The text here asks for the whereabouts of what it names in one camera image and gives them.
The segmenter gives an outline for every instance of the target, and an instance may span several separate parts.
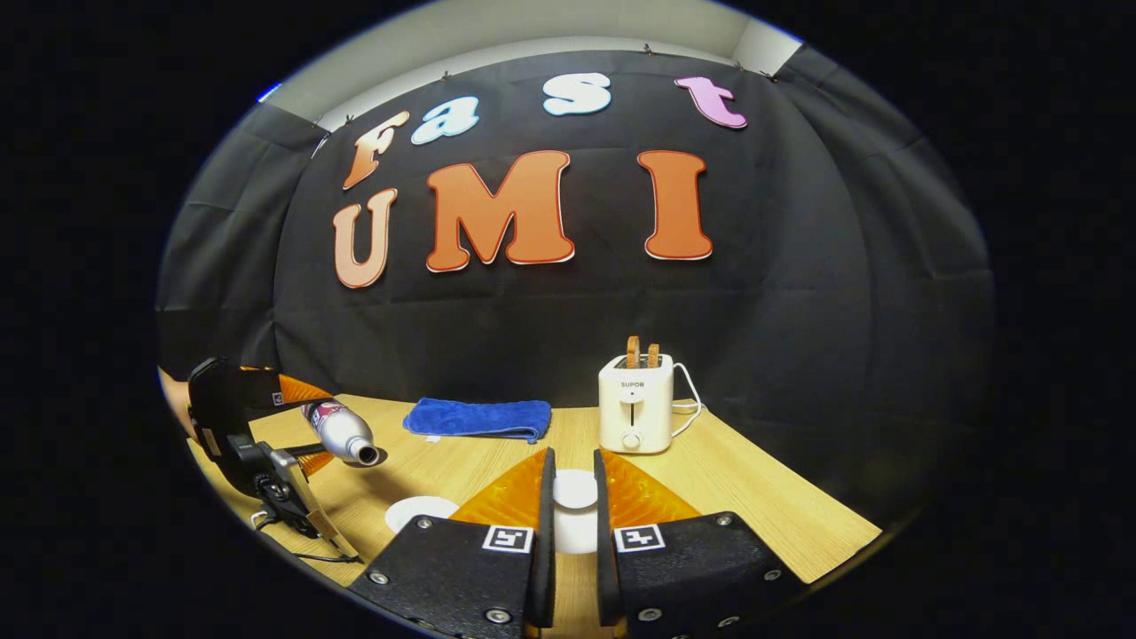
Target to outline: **table surface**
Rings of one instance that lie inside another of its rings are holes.
[[[390,457],[371,468],[332,462],[310,479],[312,495],[365,563],[386,547],[394,532],[387,507],[408,497],[432,495],[459,506],[518,462],[544,447],[556,450],[557,468],[592,471],[599,447],[598,408],[554,408],[548,434],[536,445],[525,440],[443,437],[429,442],[402,428],[414,404],[351,395],[337,399],[370,425],[375,445]],[[675,415],[675,428],[688,415]],[[257,441],[273,448],[315,443],[299,408],[252,422]],[[244,521],[259,501],[234,490],[204,451],[187,440],[209,482]],[[880,537],[880,529],[812,486],[751,441],[703,410],[670,448],[655,455],[626,455],[702,514],[733,511],[805,583],[813,583]],[[264,529],[293,553],[334,554],[321,539],[308,539],[283,524]],[[365,564],[309,562],[341,586]],[[543,637],[610,638],[600,628],[595,555],[557,554],[554,625]]]

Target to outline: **letter m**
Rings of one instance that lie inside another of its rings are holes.
[[[566,262],[576,247],[565,236],[560,219],[560,173],[568,153],[534,151],[512,163],[496,194],[490,192],[468,164],[440,168],[427,184],[437,197],[434,252],[426,267],[435,273],[460,271],[469,251],[459,243],[459,227],[483,264],[496,258],[506,229],[513,223],[512,242],[504,255],[513,264]]]

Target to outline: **white ceiling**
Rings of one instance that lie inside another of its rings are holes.
[[[700,57],[708,59],[736,59],[740,41],[754,22],[705,0],[441,0],[343,43],[285,81],[267,101],[316,119],[432,63],[565,36],[632,39],[660,43],[659,51],[669,44],[705,52]],[[795,50],[793,42],[785,58]]]

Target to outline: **white cable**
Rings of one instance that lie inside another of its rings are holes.
[[[674,404],[674,405],[671,405],[671,409],[674,409],[674,408],[692,408],[694,406],[698,406],[699,409],[695,410],[693,415],[691,415],[690,420],[686,420],[686,423],[683,424],[683,428],[680,428],[677,431],[670,433],[671,438],[678,437],[678,433],[685,431],[686,428],[691,425],[691,422],[693,422],[694,420],[696,420],[698,416],[702,414],[702,398],[699,397],[699,391],[698,391],[698,389],[694,388],[694,382],[691,381],[691,374],[686,371],[686,366],[683,366],[682,364],[679,364],[679,363],[676,362],[675,363],[675,368],[682,368],[683,370],[683,375],[686,376],[686,385],[691,387],[691,392],[694,393],[694,401],[696,404]]]

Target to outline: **blue towel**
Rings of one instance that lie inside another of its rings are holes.
[[[536,443],[548,432],[551,418],[548,401],[463,404],[424,397],[402,425],[415,434],[503,437]]]

